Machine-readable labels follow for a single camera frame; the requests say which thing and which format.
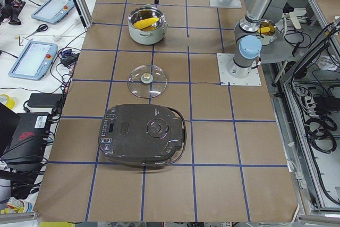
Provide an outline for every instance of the white desk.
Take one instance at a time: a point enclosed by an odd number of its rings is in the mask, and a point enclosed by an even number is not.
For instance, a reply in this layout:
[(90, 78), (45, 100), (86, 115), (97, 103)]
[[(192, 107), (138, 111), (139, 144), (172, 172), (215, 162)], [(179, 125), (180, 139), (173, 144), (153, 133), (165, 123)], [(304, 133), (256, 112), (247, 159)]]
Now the white desk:
[[(20, 26), (12, 26), (8, 23), (3, 23), (0, 26), (0, 50), (9, 52), (11, 54), (14, 54), (16, 56), (19, 56), (22, 50), (24, 49), (24, 46), (28, 43), (28, 40), (24, 39), (23, 37), (31, 34), (34, 32), (40, 24), (43, 24), (44, 22), (38, 21), (31, 18), (31, 14), (38, 8), (37, 5), (33, 4), (32, 2), (28, 0), (23, 0), (26, 2), (25, 7), (23, 8), (22, 12), (19, 15), (19, 19), (22, 22)], [(32, 0), (36, 2), (37, 4), (41, 5), (46, 2), (46, 0)], [(86, 0), (86, 4), (88, 6), (88, 9), (90, 13), (93, 12), (95, 7), (96, 0)], [(69, 42), (74, 40), (78, 35), (84, 33), (86, 30), (83, 27), (82, 23), (78, 23), (78, 25), (73, 26), (72, 29), (70, 29), (59, 41), (54, 40), (54, 35), (60, 35), (65, 30), (67, 30), (76, 19), (79, 19), (78, 12), (76, 8), (74, 7), (73, 10), (70, 11), (70, 13), (59, 23), (57, 24), (48, 24), (49, 29), (47, 31), (39, 32), (32, 37), (29, 37), (29, 39), (34, 41), (42, 41), (42, 42), (48, 42), (48, 43), (56, 43), (58, 45), (58, 50), (61, 48), (64, 48), (66, 45), (68, 45)], [(69, 47), (74, 47), (77, 49), (82, 48), (82, 44), (84, 41), (85, 33), (82, 34), (80, 37), (75, 39)], [(18, 36), (21, 37), (22, 45), (19, 46), (19, 40)], [(28, 90), (23, 89), (0, 89), (0, 94), (7, 94), (11, 98), (15, 100), (15, 107), (12, 109), (16, 113), (24, 112), (23, 110), (23, 104), (24, 102), (29, 99), (31, 93), (36, 93), (37, 91), (30, 91), (30, 90), (39, 90), (45, 93), (51, 93), (52, 91), (55, 91), (61, 83), (56, 80), (52, 75), (50, 74), (50, 70), (46, 73), (46, 75), (41, 78), (38, 81), (33, 80), (27, 80), (27, 79), (20, 79), (20, 78), (13, 78), (8, 76), (8, 72), (15, 63), (16, 59), (8, 55), (6, 53), (2, 53), (0, 55), (0, 87), (1, 88), (16, 88), (16, 87), (22, 87)], [(61, 78), (60, 75), (56, 71), (57, 64), (60, 63), (59, 60), (56, 60), (55, 64), (52, 67), (52, 73), (57, 77)], [(69, 72), (67, 68), (65, 68), (63, 65), (59, 65), (57, 70), (60, 74), (66, 74)], [(56, 125), (53, 124), (51, 127), (52, 131), (55, 131)], [(49, 157), (49, 153), (52, 146), (47, 146), (45, 150), (45, 157)], [(37, 178), (37, 182), (40, 182), (42, 180), (42, 176), (39, 176)], [(31, 203), (35, 203), (38, 193), (35, 193), (33, 195), (29, 195), (29, 197), (26, 199), (26, 201), (29, 201)]]

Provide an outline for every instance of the screen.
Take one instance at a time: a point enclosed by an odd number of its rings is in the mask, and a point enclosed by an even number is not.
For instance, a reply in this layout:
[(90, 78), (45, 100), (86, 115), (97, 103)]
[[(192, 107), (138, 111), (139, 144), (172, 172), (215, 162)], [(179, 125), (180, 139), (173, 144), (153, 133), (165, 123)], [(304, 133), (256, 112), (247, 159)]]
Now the screen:
[(50, 48), (51, 45), (31, 43), (23, 53), (13, 73), (34, 77)]
[(47, 20), (52, 20), (61, 10), (64, 10), (64, 5), (67, 5), (69, 2), (69, 0), (51, 0), (44, 5), (36, 15)]

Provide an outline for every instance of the black tube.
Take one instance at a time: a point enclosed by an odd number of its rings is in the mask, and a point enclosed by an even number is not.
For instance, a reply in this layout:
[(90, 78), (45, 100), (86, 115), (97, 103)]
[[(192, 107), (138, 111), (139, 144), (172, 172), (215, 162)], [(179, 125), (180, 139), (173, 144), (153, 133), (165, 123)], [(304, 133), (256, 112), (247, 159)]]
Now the black tube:
[(20, 183), (34, 183), (34, 177), (23, 175), (21, 173), (13, 173), (9, 171), (0, 170), (0, 179), (10, 180), (12, 182)]

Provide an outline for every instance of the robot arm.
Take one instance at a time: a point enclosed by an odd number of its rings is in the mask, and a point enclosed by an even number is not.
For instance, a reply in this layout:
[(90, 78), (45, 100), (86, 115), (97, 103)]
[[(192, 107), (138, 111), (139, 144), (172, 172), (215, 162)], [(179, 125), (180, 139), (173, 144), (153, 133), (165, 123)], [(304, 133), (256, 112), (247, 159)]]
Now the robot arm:
[(271, 0), (253, 0), (247, 7), (247, 12), (235, 26), (235, 40), (237, 52), (233, 60), (228, 63), (228, 72), (237, 78), (246, 77), (255, 58), (261, 51), (261, 42), (254, 36), (258, 29), (263, 15)]

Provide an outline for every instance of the yellow tape roll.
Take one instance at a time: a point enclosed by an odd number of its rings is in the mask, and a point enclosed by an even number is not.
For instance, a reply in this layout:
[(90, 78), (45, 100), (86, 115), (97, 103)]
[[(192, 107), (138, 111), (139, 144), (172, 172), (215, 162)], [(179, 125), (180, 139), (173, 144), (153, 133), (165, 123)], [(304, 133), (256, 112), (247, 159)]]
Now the yellow tape roll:
[(6, 94), (0, 94), (0, 103), (4, 104), (5, 106), (7, 106), (9, 109), (13, 109), (14, 105), (15, 105), (15, 101), (13, 98), (10, 98), (8, 95)]

